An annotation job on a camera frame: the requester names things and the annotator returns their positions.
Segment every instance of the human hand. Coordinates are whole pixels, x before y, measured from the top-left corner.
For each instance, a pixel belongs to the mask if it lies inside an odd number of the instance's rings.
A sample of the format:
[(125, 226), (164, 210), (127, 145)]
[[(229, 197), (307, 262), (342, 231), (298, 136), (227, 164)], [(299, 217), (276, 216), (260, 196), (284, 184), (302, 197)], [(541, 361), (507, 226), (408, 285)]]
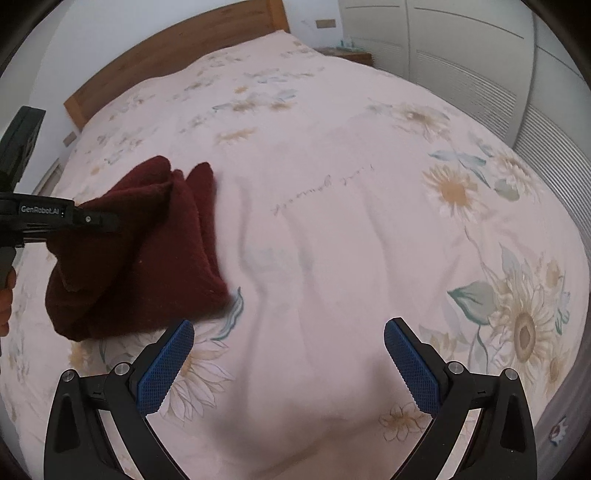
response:
[(17, 273), (12, 268), (6, 279), (6, 287), (0, 290), (0, 337), (8, 335), (8, 319), (12, 314), (12, 289), (16, 284)]

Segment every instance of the nightstand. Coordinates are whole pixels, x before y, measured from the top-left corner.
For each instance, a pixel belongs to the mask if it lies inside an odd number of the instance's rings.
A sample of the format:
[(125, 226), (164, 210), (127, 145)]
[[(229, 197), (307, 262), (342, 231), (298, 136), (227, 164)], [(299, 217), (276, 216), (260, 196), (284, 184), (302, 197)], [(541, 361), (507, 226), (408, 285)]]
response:
[(317, 48), (316, 51), (329, 57), (340, 57), (342, 59), (354, 61), (355, 63), (369, 65), (370, 67), (374, 66), (374, 58), (368, 51), (348, 50), (346, 48), (337, 47)]

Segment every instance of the floral bedspread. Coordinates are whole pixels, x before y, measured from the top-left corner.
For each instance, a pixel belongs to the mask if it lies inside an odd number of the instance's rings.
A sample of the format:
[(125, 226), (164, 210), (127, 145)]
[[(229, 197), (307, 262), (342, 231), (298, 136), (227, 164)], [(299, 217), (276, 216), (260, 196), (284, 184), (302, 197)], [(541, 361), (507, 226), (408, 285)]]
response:
[[(154, 155), (185, 173), (211, 163), (233, 291), (219, 318), (195, 323), (149, 416), (189, 478), (389, 478), (431, 420), (384, 348), (395, 316), (447, 361), (517, 370), (534, 422), (573, 365), (589, 292), (574, 223), (514, 152), (423, 88), (275, 33), (117, 98), (54, 195), (91, 199)], [(54, 263), (44, 245), (25, 249), (0, 359), (34, 479), (61, 372), (104, 373), (160, 335), (59, 337), (44, 309)]]

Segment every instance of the wooden headboard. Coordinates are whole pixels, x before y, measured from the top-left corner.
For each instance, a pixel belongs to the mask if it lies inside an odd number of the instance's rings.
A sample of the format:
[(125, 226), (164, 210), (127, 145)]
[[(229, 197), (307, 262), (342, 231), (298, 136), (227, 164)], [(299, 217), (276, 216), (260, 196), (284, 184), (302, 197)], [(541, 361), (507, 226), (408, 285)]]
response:
[(282, 0), (247, 0), (205, 12), (126, 51), (82, 85), (64, 106), (82, 130), (96, 112), (139, 82), (179, 72), (208, 53), (276, 30), (289, 32)]

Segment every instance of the folded towel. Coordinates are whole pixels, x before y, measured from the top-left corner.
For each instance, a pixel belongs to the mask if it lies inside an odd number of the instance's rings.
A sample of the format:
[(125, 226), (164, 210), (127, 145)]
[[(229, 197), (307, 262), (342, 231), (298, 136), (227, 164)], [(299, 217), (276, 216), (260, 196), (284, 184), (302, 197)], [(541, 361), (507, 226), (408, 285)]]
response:
[(209, 164), (185, 180), (154, 157), (81, 205), (116, 213), (120, 227), (47, 240), (57, 257), (46, 292), (56, 332), (76, 341), (150, 332), (223, 309), (229, 294), (217, 266), (214, 200)]

